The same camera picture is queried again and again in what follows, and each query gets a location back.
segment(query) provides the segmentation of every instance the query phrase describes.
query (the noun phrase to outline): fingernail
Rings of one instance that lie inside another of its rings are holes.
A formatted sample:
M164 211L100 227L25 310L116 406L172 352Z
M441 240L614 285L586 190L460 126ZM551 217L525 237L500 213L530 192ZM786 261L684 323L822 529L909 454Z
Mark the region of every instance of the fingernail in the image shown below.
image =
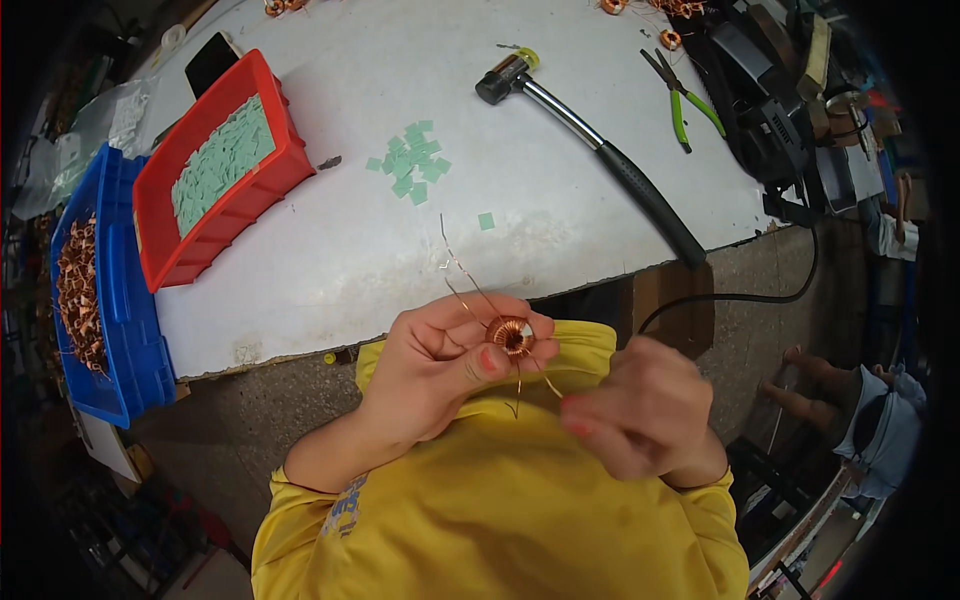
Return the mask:
M483 348L483 351L480 352L480 364L486 372L496 373L496 363L494 363L490 357L489 348Z
M578 438L583 438L593 433L593 429L589 427L586 423L574 421L572 423L567 423L565 425L566 430L577 436Z
M564 396L564 398L560 401L561 410L563 410L564 408L569 408L570 404L573 404L574 402L584 397L585 396Z

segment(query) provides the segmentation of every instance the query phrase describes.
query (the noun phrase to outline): plastic bag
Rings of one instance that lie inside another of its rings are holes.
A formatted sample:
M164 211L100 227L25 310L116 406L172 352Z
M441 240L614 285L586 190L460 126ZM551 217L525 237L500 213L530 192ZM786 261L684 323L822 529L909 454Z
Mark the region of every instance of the plastic bag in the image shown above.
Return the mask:
M144 117L156 78L134 80L100 94L80 109L70 132L57 138L57 176L51 202L66 202L106 141L133 158L143 151Z
M58 203L53 201L50 192L56 173L57 151L54 145L45 137L37 138L30 149L30 174L13 205L13 216L27 221L55 208Z

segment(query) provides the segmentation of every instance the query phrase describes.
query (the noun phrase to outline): smartphone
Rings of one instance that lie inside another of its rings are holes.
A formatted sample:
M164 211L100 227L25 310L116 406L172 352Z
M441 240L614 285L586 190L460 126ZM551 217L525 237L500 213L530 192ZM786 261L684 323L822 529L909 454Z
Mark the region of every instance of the smartphone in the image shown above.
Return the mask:
M199 99L203 96L241 56L242 53L230 43L229 35L217 32L186 65L186 80L193 90L193 97Z

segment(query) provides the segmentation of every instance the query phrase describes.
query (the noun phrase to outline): hammer handle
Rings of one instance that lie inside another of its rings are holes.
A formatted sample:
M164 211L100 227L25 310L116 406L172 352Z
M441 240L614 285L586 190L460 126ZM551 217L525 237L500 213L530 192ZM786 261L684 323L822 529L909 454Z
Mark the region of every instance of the hammer handle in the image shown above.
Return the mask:
M690 271L696 270L707 258L707 253L660 191L643 175L643 171L609 141L604 141L603 145L596 149L596 154L660 231L673 252Z

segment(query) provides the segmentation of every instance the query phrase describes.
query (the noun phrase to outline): hand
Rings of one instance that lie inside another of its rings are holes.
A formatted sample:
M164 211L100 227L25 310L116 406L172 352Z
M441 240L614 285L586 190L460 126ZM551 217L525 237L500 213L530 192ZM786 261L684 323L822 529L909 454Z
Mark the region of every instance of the hand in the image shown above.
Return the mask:
M883 369L882 365L874 365L874 367L871 369L871 372L882 379L883 383L887 385L894 384L894 374Z
M484 342L492 319L521 317L533 329L537 341L519 363L523 371L542 370L560 350L551 339L553 320L531 311L525 300L503 294L461 294L461 299L469 311L449 296L400 313L390 328L356 411L388 443L432 440L470 393L516 368L502 348Z
M635 337L586 396L561 403L561 423L620 480L662 476L693 488L720 479L727 459L707 418L713 390L676 350Z

